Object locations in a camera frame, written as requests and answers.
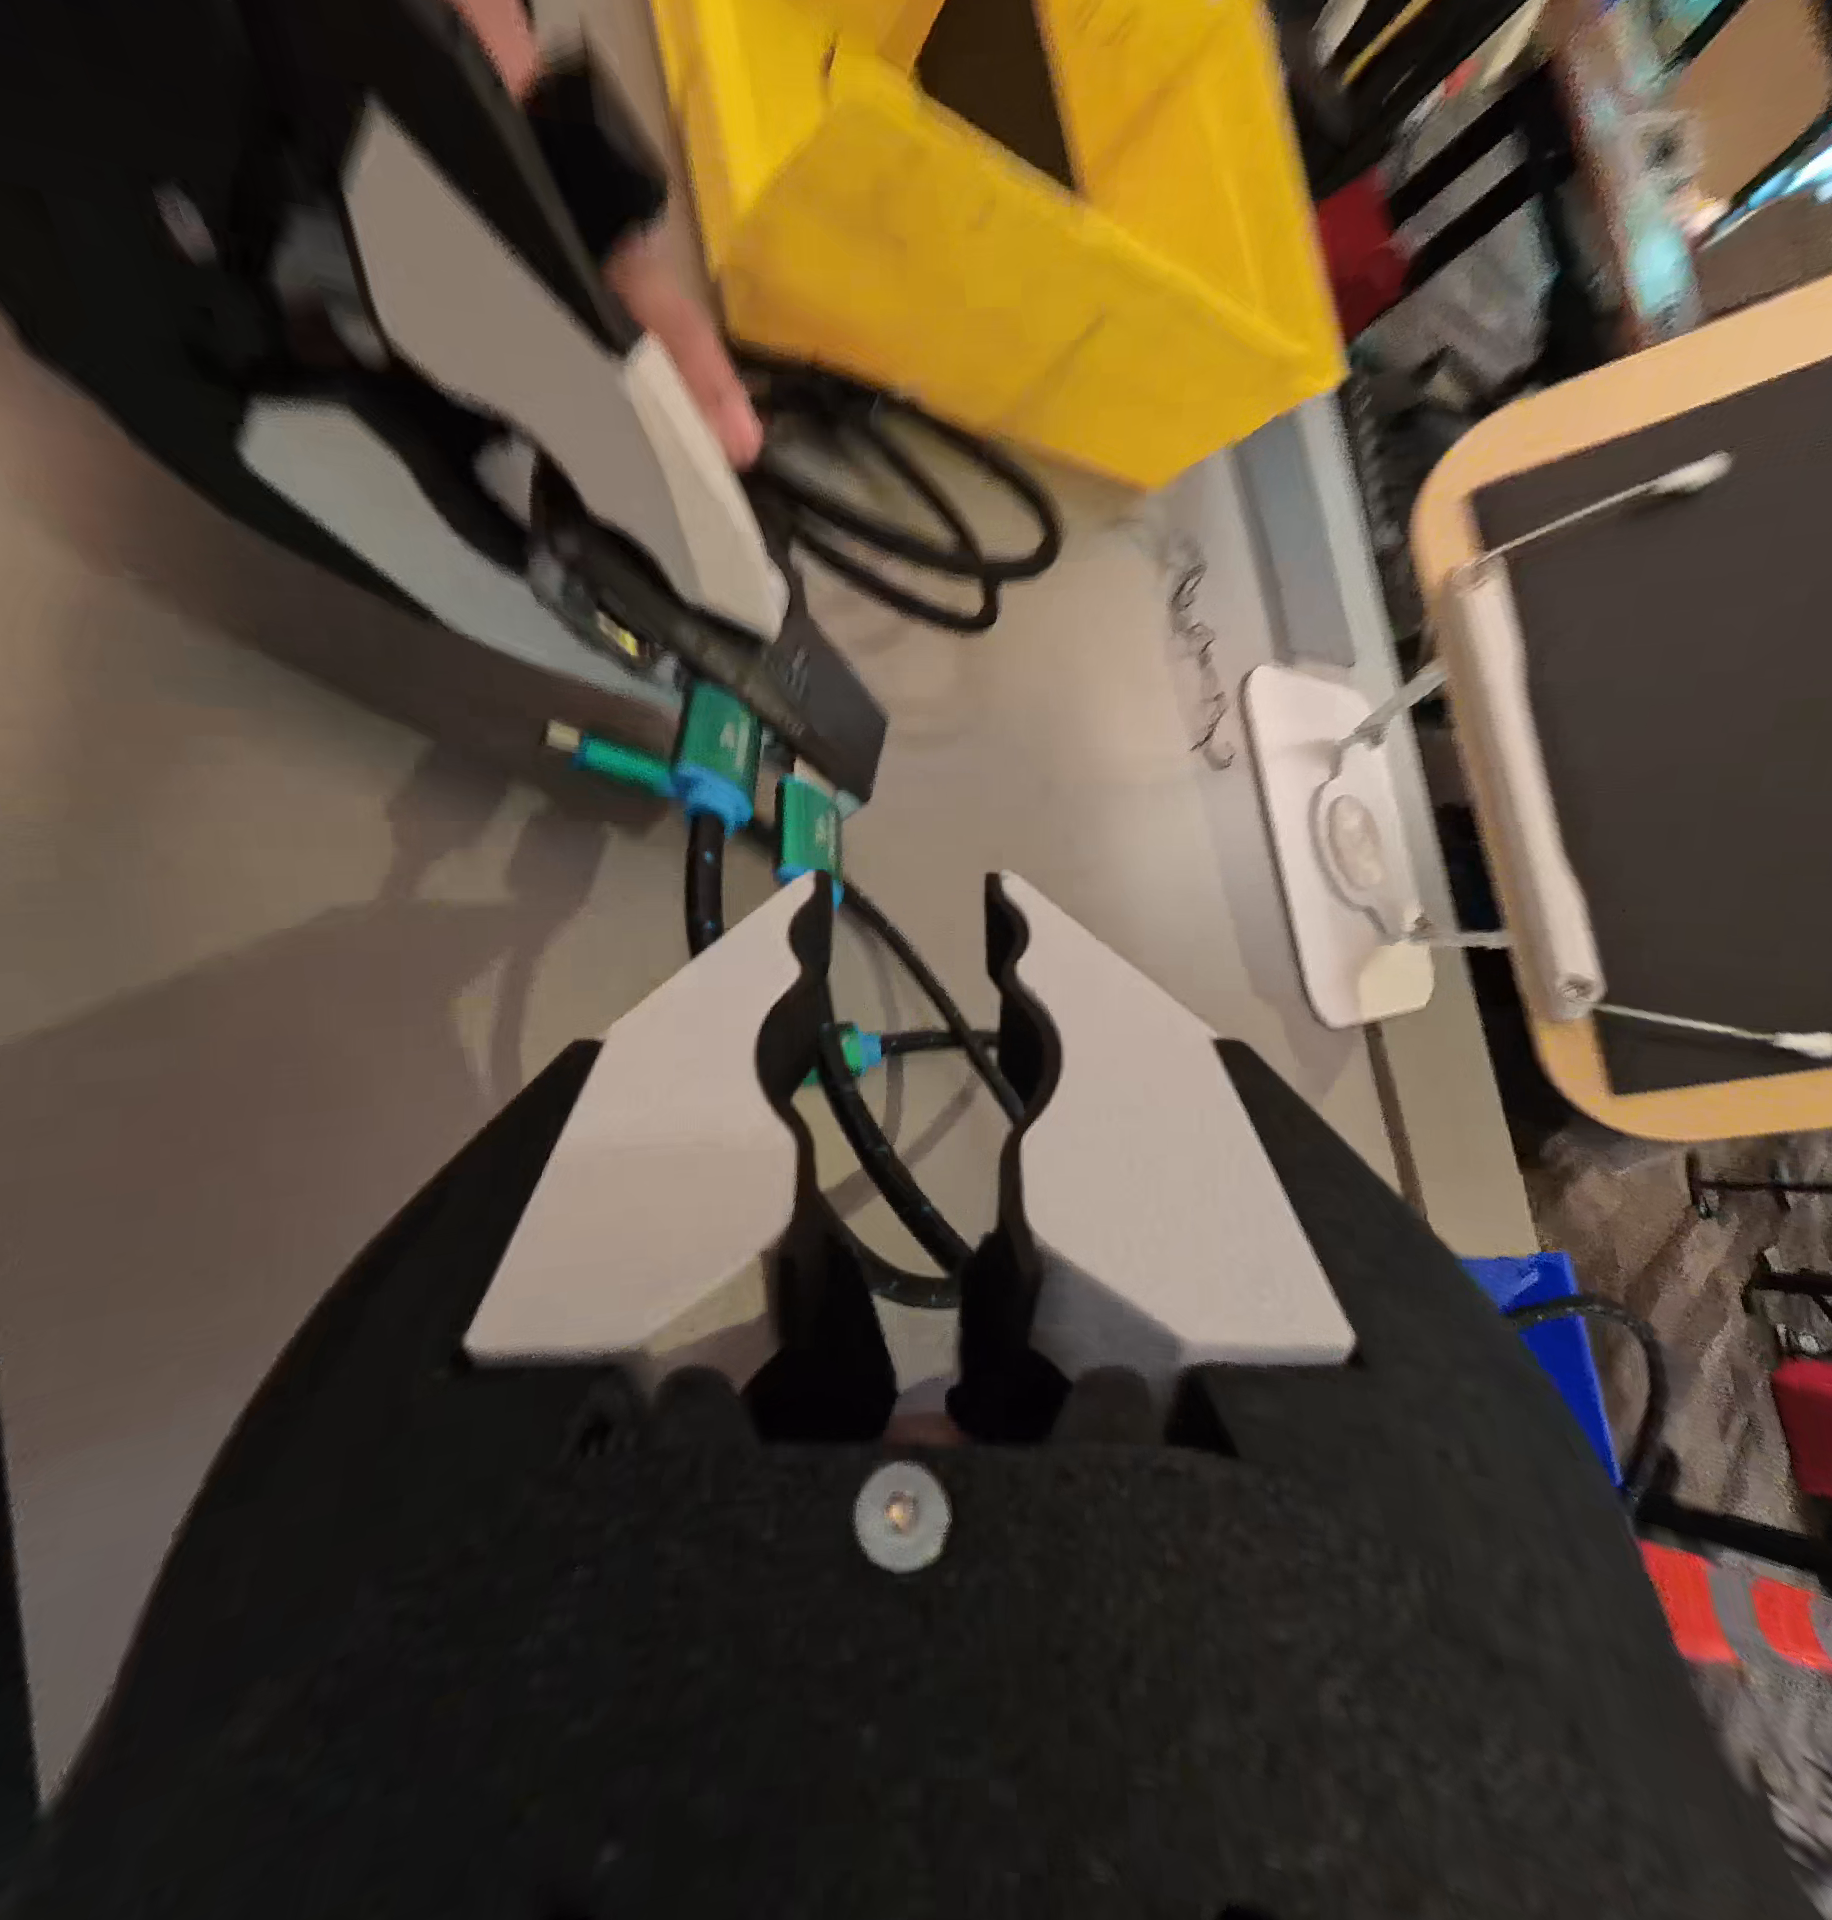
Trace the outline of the orange traffic cone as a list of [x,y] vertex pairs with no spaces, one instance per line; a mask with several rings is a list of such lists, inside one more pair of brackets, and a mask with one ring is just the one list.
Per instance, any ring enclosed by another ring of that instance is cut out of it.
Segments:
[[1658,1541],[1644,1541],[1644,1567],[1686,1664],[1832,1677],[1832,1593]]

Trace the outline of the blue plastic bin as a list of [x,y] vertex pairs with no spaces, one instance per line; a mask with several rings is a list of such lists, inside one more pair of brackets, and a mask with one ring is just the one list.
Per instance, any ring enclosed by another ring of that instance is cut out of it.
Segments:
[[[1499,1320],[1521,1309],[1573,1303],[1573,1258],[1533,1249],[1533,1258],[1462,1258],[1468,1279],[1494,1303]],[[1521,1346],[1565,1392],[1566,1415],[1583,1423],[1585,1445],[1601,1456],[1607,1481],[1622,1483],[1618,1438],[1601,1392],[1596,1330],[1583,1313],[1554,1313],[1551,1323],[1521,1323]]]

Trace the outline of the person's left hand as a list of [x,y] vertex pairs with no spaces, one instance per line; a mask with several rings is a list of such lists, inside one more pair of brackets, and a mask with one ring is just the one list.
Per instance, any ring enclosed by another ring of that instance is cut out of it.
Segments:
[[493,54],[509,100],[527,108],[547,168],[573,202],[583,246],[594,250],[611,302],[671,348],[698,397],[729,466],[759,459],[759,412],[709,325],[688,293],[671,250],[671,178],[626,100],[598,81],[594,54],[547,54],[523,0],[454,3]]

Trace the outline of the wooden-framed black panel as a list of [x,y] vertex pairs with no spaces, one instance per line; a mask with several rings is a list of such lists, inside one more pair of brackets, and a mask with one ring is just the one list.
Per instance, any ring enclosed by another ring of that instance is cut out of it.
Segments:
[[1536,1081],[1832,1127],[1832,278],[1499,402],[1411,555]]

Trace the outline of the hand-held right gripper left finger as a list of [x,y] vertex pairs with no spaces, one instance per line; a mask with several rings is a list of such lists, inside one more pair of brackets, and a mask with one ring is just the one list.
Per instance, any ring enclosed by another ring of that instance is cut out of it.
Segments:
[[598,1037],[474,1309],[478,1369],[709,1369],[765,1438],[875,1427],[862,1246],[794,1109],[825,958],[833,885],[794,877]]

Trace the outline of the yellow plastic bin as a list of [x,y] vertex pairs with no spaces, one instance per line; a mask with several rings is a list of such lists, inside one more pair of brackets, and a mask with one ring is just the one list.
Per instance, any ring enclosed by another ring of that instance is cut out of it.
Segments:
[[750,348],[1161,489],[1341,387],[1262,0],[1041,0],[1072,189],[926,100],[939,0],[655,0]]

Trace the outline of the black bin divider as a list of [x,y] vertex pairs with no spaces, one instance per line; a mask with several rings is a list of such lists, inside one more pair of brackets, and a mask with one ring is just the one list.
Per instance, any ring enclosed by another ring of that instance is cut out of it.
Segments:
[[945,0],[912,76],[1008,154],[1061,189],[1079,183],[1034,0]]

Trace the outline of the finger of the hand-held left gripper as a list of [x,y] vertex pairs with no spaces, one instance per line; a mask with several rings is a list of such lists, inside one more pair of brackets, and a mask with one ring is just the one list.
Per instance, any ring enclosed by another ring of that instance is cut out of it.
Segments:
[[437,625],[573,689],[626,700],[626,666],[578,645],[567,622],[535,598],[523,572],[478,550],[437,506],[412,459],[349,402],[260,397],[241,423],[241,459]]
[[346,211],[382,338],[420,375],[513,423],[694,616],[785,630],[785,572],[759,513],[650,333],[607,348],[387,103],[358,120]]

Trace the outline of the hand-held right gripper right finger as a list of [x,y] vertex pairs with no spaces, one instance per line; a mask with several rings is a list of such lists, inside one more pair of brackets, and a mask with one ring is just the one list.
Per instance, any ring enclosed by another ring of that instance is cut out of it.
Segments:
[[1216,1024],[1031,877],[988,877],[980,915],[1021,1119],[961,1277],[961,1427],[1046,1438],[1091,1372],[1164,1411],[1196,1369],[1355,1360]]

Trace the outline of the black hdmi switch with cable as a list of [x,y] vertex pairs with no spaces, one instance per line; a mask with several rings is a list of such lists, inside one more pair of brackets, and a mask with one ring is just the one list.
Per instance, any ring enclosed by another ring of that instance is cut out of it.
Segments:
[[802,555],[880,616],[980,636],[1008,587],[1046,574],[1068,524],[1021,459],[904,393],[759,348],[742,375],[765,423],[765,456],[742,484],[785,574],[781,636],[733,636],[726,616],[694,616],[552,459],[535,472],[527,585],[587,658],[638,683],[678,677],[733,692],[794,760],[862,801],[888,720],[813,625]]

